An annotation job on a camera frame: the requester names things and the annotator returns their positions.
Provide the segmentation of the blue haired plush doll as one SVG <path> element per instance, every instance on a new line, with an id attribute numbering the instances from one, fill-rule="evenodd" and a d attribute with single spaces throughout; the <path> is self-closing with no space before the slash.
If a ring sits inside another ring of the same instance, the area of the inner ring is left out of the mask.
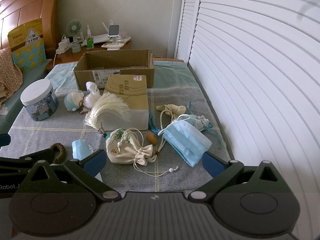
<path id="1" fill-rule="evenodd" d="M 84 106 L 84 97 L 89 94 L 88 91 L 76 90 L 68 93 L 64 98 L 64 104 L 68 111 L 74 112 Z"/>

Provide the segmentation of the green sanitizer bottle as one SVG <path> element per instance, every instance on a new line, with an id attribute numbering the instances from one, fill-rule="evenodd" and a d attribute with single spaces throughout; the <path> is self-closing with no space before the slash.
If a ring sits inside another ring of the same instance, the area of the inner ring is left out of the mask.
<path id="1" fill-rule="evenodd" d="M 93 38 L 93 35 L 91 34 L 91 30 L 90 30 L 89 25 L 87 25 L 86 41 L 87 41 L 87 49 L 93 49 L 94 48 L 94 38 Z"/>

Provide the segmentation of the beige crumpled cloth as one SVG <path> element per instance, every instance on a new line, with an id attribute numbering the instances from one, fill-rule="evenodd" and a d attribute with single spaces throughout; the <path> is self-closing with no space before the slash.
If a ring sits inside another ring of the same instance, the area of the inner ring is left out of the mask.
<path id="1" fill-rule="evenodd" d="M 184 114 L 187 110 L 185 106 L 177 106 L 174 104 L 159 105 L 156 106 L 156 109 L 158 111 L 165 111 L 165 114 L 167 115 L 173 114 L 174 118 L 177 118 L 181 114 Z"/>

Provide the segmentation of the teal tassel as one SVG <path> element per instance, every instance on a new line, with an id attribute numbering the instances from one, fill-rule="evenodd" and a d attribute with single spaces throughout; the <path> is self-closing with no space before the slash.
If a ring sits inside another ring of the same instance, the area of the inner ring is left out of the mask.
<path id="1" fill-rule="evenodd" d="M 154 120 L 153 120 L 152 111 L 149 111 L 148 129 L 149 129 L 153 134 L 156 134 L 156 133 L 157 133 L 157 127 L 156 127 L 156 125 L 155 125 L 155 123 L 154 123 Z"/>

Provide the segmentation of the green desk fan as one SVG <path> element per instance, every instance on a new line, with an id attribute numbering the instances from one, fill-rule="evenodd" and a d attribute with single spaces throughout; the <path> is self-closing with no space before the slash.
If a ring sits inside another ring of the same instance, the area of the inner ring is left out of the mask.
<path id="1" fill-rule="evenodd" d="M 80 42 L 78 41 L 78 36 L 81 33 L 81 29 L 82 23 L 79 20 L 71 20 L 66 26 L 68 35 L 73 37 L 72 53 L 78 53 L 81 51 Z"/>

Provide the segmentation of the small orange plush piece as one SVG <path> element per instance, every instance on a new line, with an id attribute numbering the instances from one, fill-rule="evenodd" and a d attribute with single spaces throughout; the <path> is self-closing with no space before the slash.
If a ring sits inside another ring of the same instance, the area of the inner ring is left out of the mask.
<path id="1" fill-rule="evenodd" d="M 146 134 L 146 138 L 149 141 L 150 144 L 152 145 L 157 145 L 157 139 L 155 137 L 155 135 L 152 132 L 148 132 Z"/>

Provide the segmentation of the cream embroidered drawstring pouch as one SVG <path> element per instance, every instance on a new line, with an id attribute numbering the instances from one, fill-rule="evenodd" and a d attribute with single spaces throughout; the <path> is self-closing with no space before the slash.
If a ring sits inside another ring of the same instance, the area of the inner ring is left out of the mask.
<path id="1" fill-rule="evenodd" d="M 161 177 L 176 172 L 179 167 L 169 168 L 165 171 L 141 170 L 157 160 L 158 153 L 153 151 L 152 144 L 144 144 L 142 132 L 136 128 L 119 128 L 113 131 L 106 139 L 106 153 L 114 164 L 131 164 L 140 173 L 150 177 Z"/>

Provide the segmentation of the white wifi router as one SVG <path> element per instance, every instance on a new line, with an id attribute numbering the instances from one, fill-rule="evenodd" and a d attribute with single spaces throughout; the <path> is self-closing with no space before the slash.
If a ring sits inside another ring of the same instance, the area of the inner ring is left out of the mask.
<path id="1" fill-rule="evenodd" d="M 93 43 L 94 44 L 97 44 L 97 43 L 103 43 L 103 42 L 106 42 L 106 43 L 111 43 L 112 42 L 112 39 L 111 37 L 108 35 L 108 28 L 106 26 L 106 24 L 104 22 L 102 22 L 102 25 L 104 26 L 105 30 L 106 30 L 106 34 L 101 34 L 101 35 L 97 35 L 97 36 L 93 36 Z M 116 41 L 118 43 L 123 43 L 123 44 L 126 44 L 127 42 L 129 42 L 131 40 L 131 37 L 130 36 L 117 36 L 116 37 Z"/>

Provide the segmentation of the cream feather tassel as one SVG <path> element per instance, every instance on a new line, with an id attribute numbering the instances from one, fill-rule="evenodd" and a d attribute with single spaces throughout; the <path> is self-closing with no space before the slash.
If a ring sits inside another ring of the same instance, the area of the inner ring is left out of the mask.
<path id="1" fill-rule="evenodd" d="M 91 110 L 85 115 L 84 124 L 100 134 L 112 131 L 111 122 L 128 121 L 130 118 L 128 104 L 114 93 L 107 92 L 93 105 Z"/>

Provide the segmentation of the white knotted cloth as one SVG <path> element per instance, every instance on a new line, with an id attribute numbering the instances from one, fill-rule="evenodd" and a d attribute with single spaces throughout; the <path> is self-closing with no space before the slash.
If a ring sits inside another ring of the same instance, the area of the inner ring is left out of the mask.
<path id="1" fill-rule="evenodd" d="M 83 111 L 88 112 L 95 103 L 101 98 L 97 85 L 91 81 L 86 82 L 86 88 L 89 94 L 83 99 Z"/>

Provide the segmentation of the gold tissue pack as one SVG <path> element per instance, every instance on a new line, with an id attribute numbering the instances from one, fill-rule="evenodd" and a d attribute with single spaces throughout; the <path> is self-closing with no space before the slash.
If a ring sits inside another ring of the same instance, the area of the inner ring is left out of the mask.
<path id="1" fill-rule="evenodd" d="M 105 92 L 116 94 L 129 106 L 128 121 L 111 122 L 113 128 L 148 129 L 149 104 L 145 75 L 111 75 L 108 77 Z"/>

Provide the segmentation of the yellow duck print bag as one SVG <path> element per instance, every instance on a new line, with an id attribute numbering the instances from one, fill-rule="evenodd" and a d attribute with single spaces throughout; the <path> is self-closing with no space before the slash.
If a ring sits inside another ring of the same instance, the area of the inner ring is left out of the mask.
<path id="1" fill-rule="evenodd" d="M 47 61 L 41 18 L 16 27 L 8 33 L 8 40 L 13 62 L 21 72 Z"/>

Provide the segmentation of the light blue face mask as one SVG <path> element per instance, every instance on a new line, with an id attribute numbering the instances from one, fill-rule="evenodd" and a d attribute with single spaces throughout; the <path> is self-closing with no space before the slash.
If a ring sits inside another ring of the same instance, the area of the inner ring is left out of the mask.
<path id="1" fill-rule="evenodd" d="M 212 142 L 190 120 L 190 115 L 181 114 L 157 135 L 162 136 L 191 167 L 201 160 Z"/>

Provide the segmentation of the white lidded clear jar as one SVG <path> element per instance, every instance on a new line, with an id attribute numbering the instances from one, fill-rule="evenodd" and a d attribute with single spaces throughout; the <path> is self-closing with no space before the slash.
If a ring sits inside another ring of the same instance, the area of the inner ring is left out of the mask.
<path id="1" fill-rule="evenodd" d="M 49 118 L 59 106 L 49 79 L 40 79 L 30 84 L 22 92 L 20 100 L 34 121 Z"/>

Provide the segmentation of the white remote control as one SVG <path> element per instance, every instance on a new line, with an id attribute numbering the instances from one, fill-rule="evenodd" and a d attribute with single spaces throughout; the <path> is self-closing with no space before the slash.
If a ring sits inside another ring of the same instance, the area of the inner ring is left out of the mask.
<path id="1" fill-rule="evenodd" d="M 101 47 L 107 49 L 120 49 L 124 46 L 123 43 L 105 43 Z"/>

